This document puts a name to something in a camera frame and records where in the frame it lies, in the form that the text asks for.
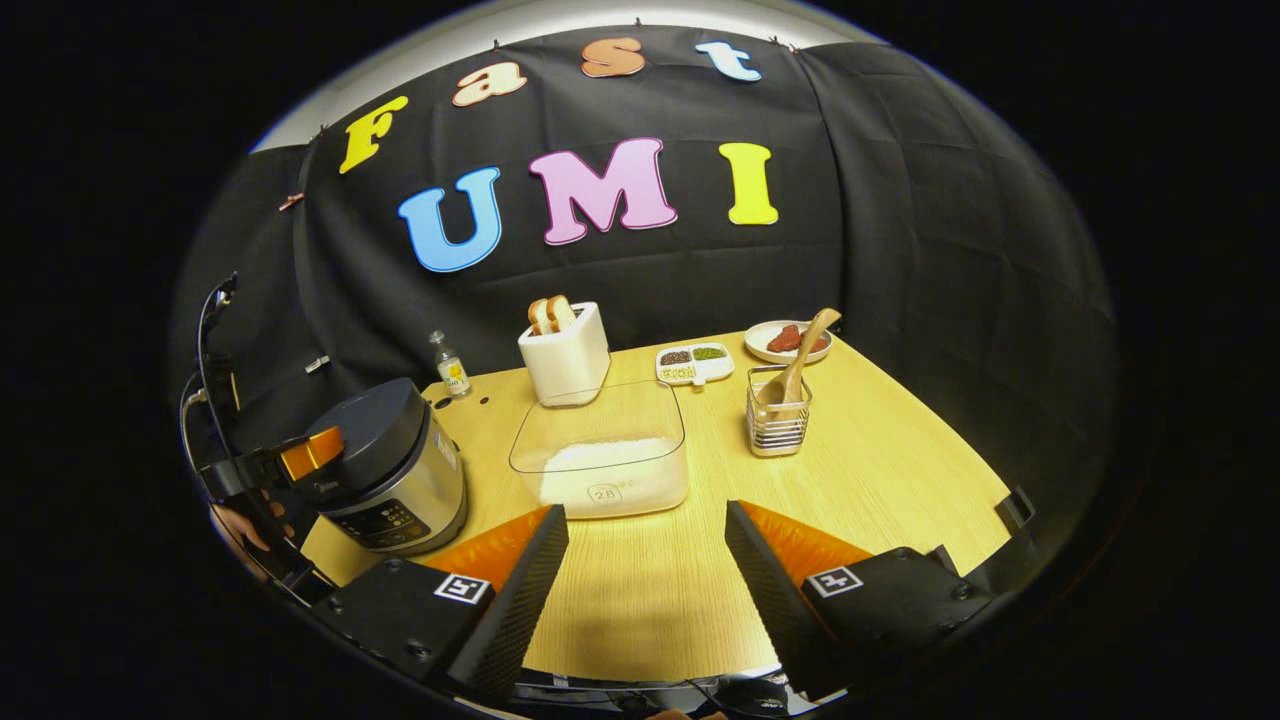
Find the glass bottle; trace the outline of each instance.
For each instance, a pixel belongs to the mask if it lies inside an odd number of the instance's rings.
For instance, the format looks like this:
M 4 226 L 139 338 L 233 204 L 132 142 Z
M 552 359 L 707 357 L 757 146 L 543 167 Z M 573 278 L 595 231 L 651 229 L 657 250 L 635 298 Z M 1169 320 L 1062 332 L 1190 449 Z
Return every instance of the glass bottle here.
M 471 392 L 471 378 L 462 369 L 462 359 L 458 357 L 458 354 L 448 345 L 444 345 L 444 333 L 435 331 L 428 340 L 435 346 L 435 369 L 440 373 L 440 379 L 444 380 L 444 387 L 449 389 L 449 395 L 453 397 L 468 395 Z

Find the screw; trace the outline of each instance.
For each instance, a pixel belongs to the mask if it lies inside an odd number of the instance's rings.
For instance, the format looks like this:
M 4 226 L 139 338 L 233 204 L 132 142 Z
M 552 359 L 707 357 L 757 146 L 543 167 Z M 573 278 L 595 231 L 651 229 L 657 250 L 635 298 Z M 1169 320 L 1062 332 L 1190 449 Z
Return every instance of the screw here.
M 404 643 L 404 652 L 413 656 L 413 659 L 417 660 L 419 662 L 426 662 L 426 660 L 431 657 L 430 648 L 413 639 Z

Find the wooden table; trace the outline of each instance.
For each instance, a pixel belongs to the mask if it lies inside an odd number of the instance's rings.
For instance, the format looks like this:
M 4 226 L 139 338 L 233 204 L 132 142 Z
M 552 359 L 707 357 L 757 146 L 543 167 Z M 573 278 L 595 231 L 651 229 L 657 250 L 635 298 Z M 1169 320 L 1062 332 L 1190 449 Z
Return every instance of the wooden table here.
M 746 500 L 869 552 L 945 544 L 965 574 L 1009 539 L 993 507 L 998 477 L 950 427 L 838 338 L 805 369 L 814 393 L 799 454 L 751 455 L 745 432 L 749 355 L 742 333 L 724 343 L 733 373 L 703 388 L 676 386 L 684 415 L 689 497 L 672 510 L 570 521 L 570 546 L 525 666 L 612 680 L 680 680 L 777 662 L 724 544 L 724 503 Z M 612 354 L 605 384 L 654 378 L 659 346 Z M 524 368 L 471 379 L 471 396 L 438 411 L 462 448 L 474 537 L 536 506 L 508 464 L 536 402 Z M 424 396 L 445 396 L 443 383 Z M 481 405 L 481 398 L 489 401 Z M 303 552 L 338 583 L 379 557 L 321 518 Z

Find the stainless steel rice cooker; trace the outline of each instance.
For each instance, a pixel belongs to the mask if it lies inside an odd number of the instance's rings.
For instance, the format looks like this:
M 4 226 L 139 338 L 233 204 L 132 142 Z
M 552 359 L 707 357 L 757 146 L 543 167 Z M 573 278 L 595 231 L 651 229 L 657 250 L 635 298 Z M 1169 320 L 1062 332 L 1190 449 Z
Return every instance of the stainless steel rice cooker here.
M 462 461 L 412 380 L 338 404 L 306 434 L 334 425 L 342 455 L 298 487 L 317 512 L 376 552 L 416 555 L 457 537 L 467 516 Z

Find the wooden spoon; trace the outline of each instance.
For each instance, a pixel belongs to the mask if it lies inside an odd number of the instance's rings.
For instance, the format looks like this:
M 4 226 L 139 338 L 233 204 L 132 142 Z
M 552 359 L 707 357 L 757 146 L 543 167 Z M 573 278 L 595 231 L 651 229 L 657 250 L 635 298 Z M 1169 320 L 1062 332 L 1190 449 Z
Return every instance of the wooden spoon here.
M 822 332 L 838 319 L 840 313 L 831 307 L 823 307 L 813 316 L 813 320 L 809 322 L 809 328 L 805 329 L 804 337 L 800 340 L 800 347 L 796 348 L 796 359 L 755 393 L 755 402 L 759 406 L 756 419 L 760 423 L 795 419 L 797 415 L 795 410 L 772 413 L 765 410 L 765 406 L 800 402 L 804 398 L 804 389 L 800 384 L 800 373 L 804 370 L 804 361 L 809 357 L 813 345 L 822 337 Z

